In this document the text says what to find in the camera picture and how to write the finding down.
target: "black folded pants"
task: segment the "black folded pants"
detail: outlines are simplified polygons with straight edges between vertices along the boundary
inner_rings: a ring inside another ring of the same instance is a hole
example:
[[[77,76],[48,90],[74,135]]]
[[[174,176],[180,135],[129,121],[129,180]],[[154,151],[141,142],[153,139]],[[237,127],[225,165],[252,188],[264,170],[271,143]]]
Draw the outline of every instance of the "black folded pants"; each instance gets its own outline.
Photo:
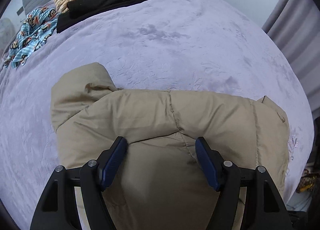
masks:
[[[109,10],[139,4],[147,0],[75,0],[67,4],[68,12],[58,17],[57,33],[91,16]]]

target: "blue gripper pad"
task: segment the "blue gripper pad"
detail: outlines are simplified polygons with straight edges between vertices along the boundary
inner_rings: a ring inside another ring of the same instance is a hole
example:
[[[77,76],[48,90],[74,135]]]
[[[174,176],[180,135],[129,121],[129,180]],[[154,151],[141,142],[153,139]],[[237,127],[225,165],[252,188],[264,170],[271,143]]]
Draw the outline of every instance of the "blue gripper pad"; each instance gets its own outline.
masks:
[[[201,164],[202,171],[207,178],[208,184],[213,187],[215,191],[217,191],[220,188],[217,177],[217,170],[214,164],[211,162],[208,153],[206,152],[199,139],[196,140],[196,154],[198,157],[198,161]]]
[[[124,159],[125,153],[127,151],[128,143],[125,138],[122,138],[118,146],[115,148],[110,159],[102,170],[102,181],[100,186],[103,190],[109,187],[116,176],[121,162]]]

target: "blue monkey print cloth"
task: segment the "blue monkey print cloth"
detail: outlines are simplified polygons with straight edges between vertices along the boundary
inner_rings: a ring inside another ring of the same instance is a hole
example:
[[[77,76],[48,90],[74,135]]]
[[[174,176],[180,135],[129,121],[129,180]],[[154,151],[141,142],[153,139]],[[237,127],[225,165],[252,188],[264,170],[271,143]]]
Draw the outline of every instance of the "blue monkey print cloth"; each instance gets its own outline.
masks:
[[[31,11],[9,48],[4,62],[5,69],[10,63],[13,68],[24,65],[34,51],[45,45],[57,27],[57,21],[58,13],[52,8],[43,7]]]

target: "bed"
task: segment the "bed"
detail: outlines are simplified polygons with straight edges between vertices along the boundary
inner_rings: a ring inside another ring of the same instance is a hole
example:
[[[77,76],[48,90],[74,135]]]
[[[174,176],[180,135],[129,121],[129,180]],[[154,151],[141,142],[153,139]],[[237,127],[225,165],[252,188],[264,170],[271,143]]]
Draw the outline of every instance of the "bed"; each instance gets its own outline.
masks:
[[[29,3],[33,8],[43,4]],[[21,230],[29,229],[59,164],[51,87],[64,73],[92,62],[105,66],[118,88],[270,97],[290,125],[284,202],[289,200],[314,132],[307,97],[286,58],[256,24],[223,0],[149,0],[54,32],[23,67],[1,68],[0,199]]]

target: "gray curtain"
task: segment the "gray curtain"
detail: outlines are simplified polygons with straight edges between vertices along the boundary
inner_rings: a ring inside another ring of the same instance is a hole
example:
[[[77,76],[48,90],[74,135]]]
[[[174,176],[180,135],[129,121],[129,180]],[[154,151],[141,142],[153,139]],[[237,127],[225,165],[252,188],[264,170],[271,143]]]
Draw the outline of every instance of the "gray curtain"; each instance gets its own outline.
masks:
[[[262,29],[287,58],[314,119],[320,116],[320,11],[313,0],[279,0]]]

